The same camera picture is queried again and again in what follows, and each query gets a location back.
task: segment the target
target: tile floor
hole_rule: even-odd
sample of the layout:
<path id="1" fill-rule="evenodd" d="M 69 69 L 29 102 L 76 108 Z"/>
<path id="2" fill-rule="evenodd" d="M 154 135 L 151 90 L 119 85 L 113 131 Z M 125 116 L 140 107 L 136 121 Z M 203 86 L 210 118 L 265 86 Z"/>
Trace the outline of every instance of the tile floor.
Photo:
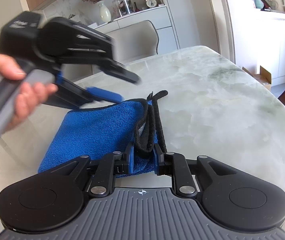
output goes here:
<path id="1" fill-rule="evenodd" d="M 275 97 L 279 97 L 285 91 L 285 83 L 271 87 L 271 92 Z"/>

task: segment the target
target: marble table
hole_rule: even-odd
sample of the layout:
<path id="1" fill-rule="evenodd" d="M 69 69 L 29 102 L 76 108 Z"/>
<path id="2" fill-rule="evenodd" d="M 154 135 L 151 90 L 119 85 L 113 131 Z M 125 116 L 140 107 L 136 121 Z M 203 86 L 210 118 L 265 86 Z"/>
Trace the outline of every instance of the marble table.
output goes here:
<path id="1" fill-rule="evenodd" d="M 169 94 L 158 104 L 168 151 L 182 153 L 188 159 L 211 156 L 285 191 L 285 106 L 254 78 L 203 46 L 152 56 L 126 68 L 141 77 L 141 84 L 103 73 L 78 84 L 120 93 L 125 99 L 146 98 L 152 91 L 167 90 Z M 97 102 L 84 107 L 107 104 Z M 66 112 L 41 106 L 27 122 L 5 134 L 0 151 L 10 154 L 0 169 L 15 169 L 21 177 L 35 173 Z M 116 183 L 166 187 L 171 179 L 150 173 Z"/>

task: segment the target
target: human hand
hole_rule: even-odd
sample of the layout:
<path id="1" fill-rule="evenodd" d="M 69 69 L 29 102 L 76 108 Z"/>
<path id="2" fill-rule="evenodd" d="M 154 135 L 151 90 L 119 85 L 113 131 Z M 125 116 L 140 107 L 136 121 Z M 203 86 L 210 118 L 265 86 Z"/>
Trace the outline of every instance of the human hand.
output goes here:
<path id="1" fill-rule="evenodd" d="M 26 76 L 26 73 L 12 57 L 2 54 L 0 54 L 0 73 L 11 80 L 21 80 Z M 48 96 L 57 92 L 57 90 L 58 88 L 54 84 L 45 86 L 38 82 L 31 86 L 24 82 L 15 101 L 15 114 L 6 130 L 11 130 L 19 125 L 34 111 L 37 105 L 44 103 Z"/>

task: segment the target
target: white vase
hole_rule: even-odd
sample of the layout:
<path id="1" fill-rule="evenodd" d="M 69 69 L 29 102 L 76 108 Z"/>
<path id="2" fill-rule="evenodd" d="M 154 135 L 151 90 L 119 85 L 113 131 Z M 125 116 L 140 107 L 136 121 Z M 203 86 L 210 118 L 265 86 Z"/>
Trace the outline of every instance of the white vase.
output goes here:
<path id="1" fill-rule="evenodd" d="M 104 23 L 107 23 L 112 20 L 112 15 L 104 3 L 105 0 L 97 2 L 97 4 L 99 5 L 100 18 Z"/>

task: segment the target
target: gray ribbed surface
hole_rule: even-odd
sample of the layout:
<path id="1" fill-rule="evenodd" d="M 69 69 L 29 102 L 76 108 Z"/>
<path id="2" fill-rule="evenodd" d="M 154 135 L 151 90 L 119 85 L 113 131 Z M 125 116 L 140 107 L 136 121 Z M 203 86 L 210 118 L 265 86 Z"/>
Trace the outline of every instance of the gray ribbed surface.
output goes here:
<path id="1" fill-rule="evenodd" d="M 92 199 L 72 223 L 50 233 L 24 235 L 5 230 L 0 240 L 285 240 L 281 229 L 242 234 L 209 220 L 193 200 L 169 188 L 116 188 L 109 197 Z"/>

